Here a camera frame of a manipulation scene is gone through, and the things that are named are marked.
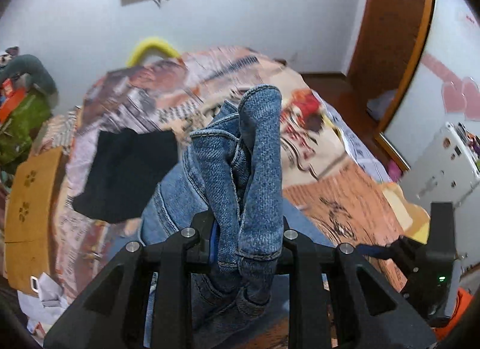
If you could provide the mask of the white plastic appliance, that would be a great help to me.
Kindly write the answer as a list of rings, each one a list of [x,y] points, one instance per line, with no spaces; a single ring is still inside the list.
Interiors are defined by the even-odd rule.
[[[447,122],[400,178],[403,195],[426,211],[434,202],[451,202],[457,221],[479,220],[479,167],[467,144],[465,127]]]

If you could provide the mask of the yellow plush pillow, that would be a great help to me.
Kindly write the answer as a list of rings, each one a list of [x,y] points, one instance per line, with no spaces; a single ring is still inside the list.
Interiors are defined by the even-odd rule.
[[[157,53],[167,58],[178,58],[181,53],[176,50],[171,44],[158,37],[149,37],[140,41],[131,52],[126,66],[131,68],[139,65],[143,59],[151,53]]]

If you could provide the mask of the newspaper print bed cover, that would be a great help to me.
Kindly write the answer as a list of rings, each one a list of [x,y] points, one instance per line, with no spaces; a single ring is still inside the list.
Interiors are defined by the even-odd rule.
[[[227,47],[109,72],[67,163],[57,265],[71,304],[46,348],[212,348],[289,295],[289,345],[427,348],[425,320],[298,210],[342,147],[292,69]]]

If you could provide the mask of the brown wooden door frame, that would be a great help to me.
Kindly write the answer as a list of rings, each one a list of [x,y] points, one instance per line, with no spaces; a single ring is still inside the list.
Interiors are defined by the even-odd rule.
[[[346,72],[303,76],[383,165],[397,155],[380,134],[413,77],[432,6],[433,0],[366,0]]]

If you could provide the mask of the black folded garment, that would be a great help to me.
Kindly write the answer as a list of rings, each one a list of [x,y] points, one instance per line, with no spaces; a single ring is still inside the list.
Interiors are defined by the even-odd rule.
[[[110,224],[138,218],[177,161],[177,142],[171,131],[102,131],[84,191],[73,198],[72,208]]]

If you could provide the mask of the blue denim jeans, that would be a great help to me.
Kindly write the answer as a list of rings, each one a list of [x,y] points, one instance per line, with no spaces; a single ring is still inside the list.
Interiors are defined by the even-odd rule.
[[[289,280],[273,270],[283,217],[326,244],[326,236],[281,195],[281,93],[251,88],[225,101],[211,123],[190,136],[182,158],[154,189],[138,232],[145,245],[211,211],[220,226],[217,261],[191,278],[193,344],[213,348],[253,337],[288,311]]]

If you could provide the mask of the brown cardboard box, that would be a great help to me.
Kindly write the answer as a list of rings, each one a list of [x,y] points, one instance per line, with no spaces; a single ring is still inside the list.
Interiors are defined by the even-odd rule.
[[[38,280],[55,270],[52,216],[65,175],[62,147],[20,164],[11,188],[5,226],[5,270],[9,285],[38,295]]]

